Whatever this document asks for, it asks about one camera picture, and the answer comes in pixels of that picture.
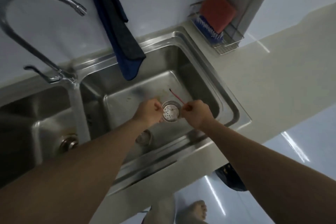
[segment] hand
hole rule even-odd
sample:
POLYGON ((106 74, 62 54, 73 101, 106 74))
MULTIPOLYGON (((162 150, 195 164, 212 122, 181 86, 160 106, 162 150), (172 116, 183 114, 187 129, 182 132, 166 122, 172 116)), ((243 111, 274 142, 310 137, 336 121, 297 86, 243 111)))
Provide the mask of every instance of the hand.
POLYGON ((140 103, 133 120, 144 122, 146 128, 153 126, 155 123, 160 122, 163 115, 161 103, 153 98, 140 103))
POLYGON ((202 100, 186 103, 182 107, 182 117, 185 118, 193 128, 201 131, 208 121, 214 120, 209 106, 203 103, 202 100))

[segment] double sink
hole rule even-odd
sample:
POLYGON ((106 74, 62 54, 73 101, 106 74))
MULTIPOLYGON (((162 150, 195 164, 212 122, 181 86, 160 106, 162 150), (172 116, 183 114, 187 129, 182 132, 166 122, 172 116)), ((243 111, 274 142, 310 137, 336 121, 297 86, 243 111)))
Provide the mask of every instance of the double sink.
MULTIPOLYGON (((0 89, 0 187, 71 146, 95 140, 130 119, 145 99, 201 99, 233 129, 250 122, 183 27, 141 39, 139 73, 126 81, 113 53, 77 60, 77 84, 49 85, 36 76, 0 89)), ((144 179, 213 142, 184 119, 149 129, 149 145, 135 143, 108 194, 144 179)))

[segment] left hand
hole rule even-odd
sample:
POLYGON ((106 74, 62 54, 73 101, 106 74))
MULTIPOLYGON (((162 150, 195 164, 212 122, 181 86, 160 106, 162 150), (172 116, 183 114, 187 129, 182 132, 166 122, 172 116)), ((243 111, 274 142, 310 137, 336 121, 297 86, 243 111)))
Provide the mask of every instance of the left hand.
POLYGON ((144 122, 146 127, 149 128, 160 122, 162 115, 163 109, 161 103, 153 98, 140 103, 132 119, 144 122))

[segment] dish towel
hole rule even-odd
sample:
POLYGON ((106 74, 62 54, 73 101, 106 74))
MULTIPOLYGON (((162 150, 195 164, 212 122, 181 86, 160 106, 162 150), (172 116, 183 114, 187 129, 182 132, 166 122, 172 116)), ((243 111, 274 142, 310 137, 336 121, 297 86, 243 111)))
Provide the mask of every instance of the dish towel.
POLYGON ((128 18, 119 0, 93 0, 99 18, 124 78, 128 81, 137 76, 146 55, 125 25, 128 18))

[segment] faucet handle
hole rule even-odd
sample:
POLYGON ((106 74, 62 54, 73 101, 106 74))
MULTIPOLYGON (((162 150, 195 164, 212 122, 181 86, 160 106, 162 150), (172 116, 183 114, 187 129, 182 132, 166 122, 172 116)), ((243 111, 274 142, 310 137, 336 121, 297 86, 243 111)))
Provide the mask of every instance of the faucet handle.
POLYGON ((32 70, 32 71, 38 73, 48 83, 56 83, 56 82, 59 82, 62 79, 62 77, 60 75, 55 76, 55 77, 48 77, 33 65, 24 66, 23 69, 24 70, 32 70))

